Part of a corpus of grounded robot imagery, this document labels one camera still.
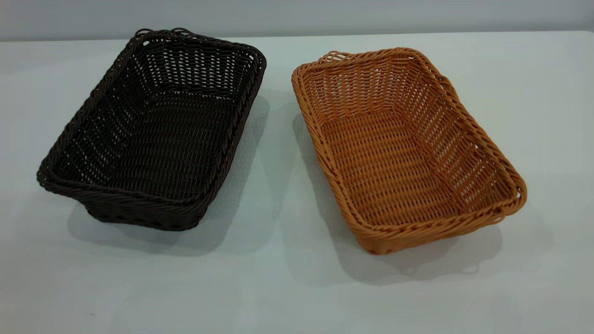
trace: wicker basket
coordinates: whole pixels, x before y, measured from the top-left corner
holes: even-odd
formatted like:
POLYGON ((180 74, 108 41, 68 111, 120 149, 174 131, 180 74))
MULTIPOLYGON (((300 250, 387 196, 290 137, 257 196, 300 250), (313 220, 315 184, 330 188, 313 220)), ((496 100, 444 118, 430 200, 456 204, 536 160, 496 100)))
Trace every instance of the wicker basket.
POLYGON ((295 95, 350 230, 373 254, 497 223, 526 185, 420 52, 330 52, 295 95))
POLYGON ((192 228, 225 180, 265 67, 249 45, 140 30, 37 180, 103 222, 192 228))

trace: rectangular basket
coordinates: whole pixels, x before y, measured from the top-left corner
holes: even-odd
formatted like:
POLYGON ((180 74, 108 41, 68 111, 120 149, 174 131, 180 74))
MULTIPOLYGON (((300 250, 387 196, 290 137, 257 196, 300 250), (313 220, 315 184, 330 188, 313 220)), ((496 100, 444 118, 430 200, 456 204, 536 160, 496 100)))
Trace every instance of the rectangular basket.
POLYGON ((293 89, 350 230, 373 254, 497 223, 526 185, 420 52, 332 51, 293 89))
POLYGON ((103 222, 195 227, 227 176, 265 67, 249 45, 181 28, 140 30, 37 180, 103 222))

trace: basket rim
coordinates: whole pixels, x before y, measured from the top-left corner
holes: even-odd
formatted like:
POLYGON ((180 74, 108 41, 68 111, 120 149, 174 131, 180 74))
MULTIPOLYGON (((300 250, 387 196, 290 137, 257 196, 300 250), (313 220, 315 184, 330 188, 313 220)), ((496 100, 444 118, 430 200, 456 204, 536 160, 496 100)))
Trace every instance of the basket rim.
POLYGON ((505 216, 517 212, 525 204, 527 200, 527 191, 524 180, 516 172, 510 162, 503 156, 499 148, 487 136, 486 132, 476 123, 474 118, 470 116, 464 106, 459 102, 458 95, 450 81, 445 76, 441 75, 431 64, 429 59, 419 51, 411 48, 382 49, 364 53, 330 51, 316 62, 298 66, 293 72, 291 81, 299 107, 311 135, 320 166, 330 183, 334 197, 340 206, 349 228, 356 235, 384 241, 430 238, 432 235, 462 231, 468 228, 468 225, 474 220, 481 218, 491 217, 494 222, 498 222, 505 216), (361 62, 371 62, 387 56, 403 57, 406 55, 408 55, 409 58, 416 59, 424 64, 422 70, 430 75, 436 87, 442 91, 444 96, 447 96, 446 102, 459 114, 461 122, 473 130, 470 131, 471 135, 477 140, 479 147, 484 150, 488 156, 493 158, 498 170, 503 172, 505 180, 512 186, 512 190, 515 188, 515 197, 507 198, 490 206, 463 213, 461 215, 413 222, 405 225, 372 225, 361 216, 354 205, 348 190, 344 186, 345 183, 342 179, 340 169, 338 169, 335 164, 331 148, 325 141, 325 136, 321 131, 320 123, 318 122, 315 113, 313 113, 315 108, 309 101, 304 77, 305 74, 313 71, 334 67, 346 67, 361 62))
POLYGON ((62 194, 68 197, 77 198, 77 194, 84 194, 87 200, 93 200, 96 197, 97 201, 106 201, 105 194, 112 194, 109 201, 118 201, 122 204, 134 203, 135 205, 144 206, 166 206, 169 209, 177 210, 179 213, 193 211, 196 208, 204 207, 214 199, 218 188, 217 181, 221 178, 226 178, 226 174, 230 168, 230 159, 233 159, 235 150, 229 151, 229 146, 233 139, 241 136, 245 120, 249 115, 249 109, 253 103, 262 82, 264 71, 266 69, 266 58, 255 47, 243 43, 230 42, 227 40, 216 39, 199 34, 194 34, 187 29, 175 28, 172 30, 150 30, 141 29, 129 40, 126 47, 120 52, 113 64, 108 68, 105 75, 99 81, 99 84, 91 91, 90 96, 85 100, 83 106, 75 113, 69 123, 66 124, 63 132, 58 137, 57 141, 49 150, 48 155, 43 159, 39 170, 37 172, 37 181, 47 190, 62 194), (213 159, 213 167, 211 168, 207 177, 207 183, 200 189, 199 194, 182 198, 171 199, 163 196, 155 196, 142 191, 130 191, 120 188, 105 187, 102 185, 88 184, 68 179, 63 179, 57 176, 53 171, 55 163, 60 159, 62 151, 67 147, 72 140, 77 130, 85 123, 90 111, 92 111, 99 103, 103 92, 109 89, 114 81, 125 71, 125 64, 130 60, 134 51, 141 46, 147 39, 154 37, 161 37, 165 41, 166 37, 176 39, 196 40, 202 44, 212 45, 217 48, 231 48, 240 49, 249 52, 254 57, 252 70, 255 72, 255 80, 251 82, 248 89, 241 92, 237 98, 235 111, 233 112, 232 122, 230 124, 229 136, 225 136, 222 148, 217 152, 213 159))

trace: woven rattan basket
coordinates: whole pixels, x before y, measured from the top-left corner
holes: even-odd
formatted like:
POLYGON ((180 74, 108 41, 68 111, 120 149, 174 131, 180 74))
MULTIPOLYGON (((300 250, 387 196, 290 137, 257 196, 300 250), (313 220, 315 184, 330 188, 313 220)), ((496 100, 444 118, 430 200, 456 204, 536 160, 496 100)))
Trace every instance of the woven rattan basket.
POLYGON ((141 30, 37 180, 103 222, 192 228, 227 176, 265 67, 252 46, 185 29, 141 30))
POLYGON ((330 52, 295 95, 350 230, 373 254, 497 223, 526 185, 420 52, 330 52))

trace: white wall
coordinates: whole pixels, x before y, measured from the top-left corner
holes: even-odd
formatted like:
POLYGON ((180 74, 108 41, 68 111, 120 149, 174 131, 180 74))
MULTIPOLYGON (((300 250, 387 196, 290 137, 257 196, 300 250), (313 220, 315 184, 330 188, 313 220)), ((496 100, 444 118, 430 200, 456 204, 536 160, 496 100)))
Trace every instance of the white wall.
POLYGON ((0 40, 178 26, 212 36, 572 30, 594 27, 594 0, 0 0, 0 40))

